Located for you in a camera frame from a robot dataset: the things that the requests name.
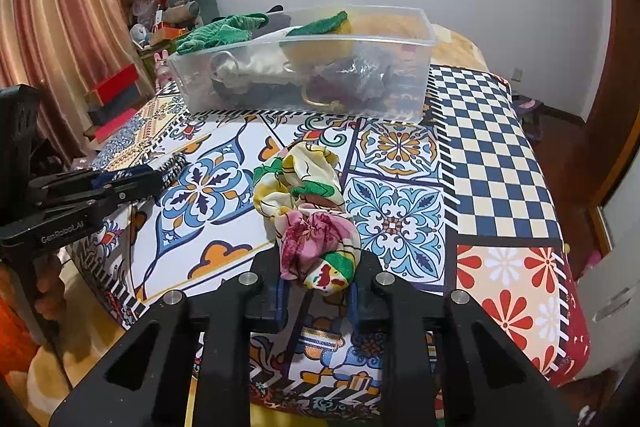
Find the metal screw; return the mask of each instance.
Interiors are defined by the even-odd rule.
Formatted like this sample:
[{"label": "metal screw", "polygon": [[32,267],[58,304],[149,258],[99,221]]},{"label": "metal screw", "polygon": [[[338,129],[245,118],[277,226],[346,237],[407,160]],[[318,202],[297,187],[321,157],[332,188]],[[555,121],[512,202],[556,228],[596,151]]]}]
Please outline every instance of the metal screw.
[{"label": "metal screw", "polygon": [[451,300],[456,304],[466,304],[469,302],[469,294],[463,290],[453,290]]},{"label": "metal screw", "polygon": [[254,272],[244,272],[238,277],[238,281],[245,286],[251,286],[258,282],[258,276]]},{"label": "metal screw", "polygon": [[389,286],[390,284],[396,282],[396,277],[389,272],[380,272],[378,275],[376,275],[376,281],[378,282],[378,284],[381,284],[383,286]]},{"label": "metal screw", "polygon": [[177,304],[182,300],[182,292],[178,290],[169,290],[162,296],[162,300],[164,301],[164,304]]}]

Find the clear plastic container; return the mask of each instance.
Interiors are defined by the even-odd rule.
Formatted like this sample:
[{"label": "clear plastic container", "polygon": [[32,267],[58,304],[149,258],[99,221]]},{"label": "clear plastic container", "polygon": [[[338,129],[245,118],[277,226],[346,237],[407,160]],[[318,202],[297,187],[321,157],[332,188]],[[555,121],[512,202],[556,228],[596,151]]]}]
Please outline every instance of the clear plastic container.
[{"label": "clear plastic container", "polygon": [[[344,10],[345,33],[287,33]],[[436,36],[416,8],[332,6],[268,14],[248,42],[168,58],[190,112],[313,111],[418,123]]]}]

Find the green cloth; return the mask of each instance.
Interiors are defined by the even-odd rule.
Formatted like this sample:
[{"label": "green cloth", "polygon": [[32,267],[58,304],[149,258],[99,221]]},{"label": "green cloth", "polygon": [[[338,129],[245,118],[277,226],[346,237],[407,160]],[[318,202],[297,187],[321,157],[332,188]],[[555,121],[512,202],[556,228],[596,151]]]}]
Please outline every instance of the green cloth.
[{"label": "green cloth", "polygon": [[314,21],[311,24],[295,28],[287,33],[287,37],[299,36],[299,35],[324,35],[325,33],[335,32],[343,22],[347,20],[347,12],[340,12],[328,19],[320,19]]},{"label": "green cloth", "polygon": [[251,33],[269,22],[263,13],[249,15],[231,15],[226,19],[197,28],[183,38],[178,39],[178,55],[199,52],[215,46],[236,44],[251,39]]}]

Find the metal handle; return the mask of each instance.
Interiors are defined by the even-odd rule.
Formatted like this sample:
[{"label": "metal handle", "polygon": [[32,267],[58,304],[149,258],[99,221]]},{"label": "metal handle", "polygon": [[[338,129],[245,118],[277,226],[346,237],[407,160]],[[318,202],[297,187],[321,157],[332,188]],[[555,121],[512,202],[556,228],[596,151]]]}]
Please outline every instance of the metal handle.
[{"label": "metal handle", "polygon": [[640,291],[640,281],[631,287],[623,289],[607,302],[607,304],[593,315],[593,322],[600,322],[607,317],[612,317],[619,311],[626,308],[629,303],[638,295]]},{"label": "metal handle", "polygon": [[307,84],[302,86],[302,88],[300,89],[300,94],[302,95],[302,100],[304,100],[305,103],[308,103],[308,105],[313,105],[314,107],[322,107],[325,110],[330,110],[334,113],[347,112],[347,108],[344,107],[344,104],[339,100],[334,100],[333,102],[316,102],[315,100],[311,100],[308,93],[306,92],[306,86]]}]

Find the bed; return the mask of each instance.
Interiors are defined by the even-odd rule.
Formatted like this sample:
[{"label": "bed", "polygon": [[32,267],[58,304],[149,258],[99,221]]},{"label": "bed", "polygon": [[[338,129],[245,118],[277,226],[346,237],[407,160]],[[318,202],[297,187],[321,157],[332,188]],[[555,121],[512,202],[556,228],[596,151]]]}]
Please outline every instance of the bed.
[{"label": "bed", "polygon": [[[472,42],[436,32],[417,126],[283,112],[191,116],[172,84],[142,108],[94,165],[123,168],[180,150],[191,165],[177,183],[193,197],[172,198],[170,190],[159,206],[121,208],[71,249],[97,297],[88,299],[74,266],[65,266],[76,316],[63,335],[72,381],[169,288],[212,291],[272,245],[251,202],[251,172],[295,140],[339,156],[363,248],[386,270],[424,291],[467,290],[553,385],[570,381],[586,363],[588,335],[550,194],[511,109],[511,87],[489,73]],[[375,417],[384,335],[354,334],[340,296],[293,292],[289,317],[282,333],[252,338],[252,402],[327,420]],[[26,402],[46,419],[64,392],[62,380],[38,378],[52,367],[40,351]],[[442,415],[440,395],[436,408]]]}]

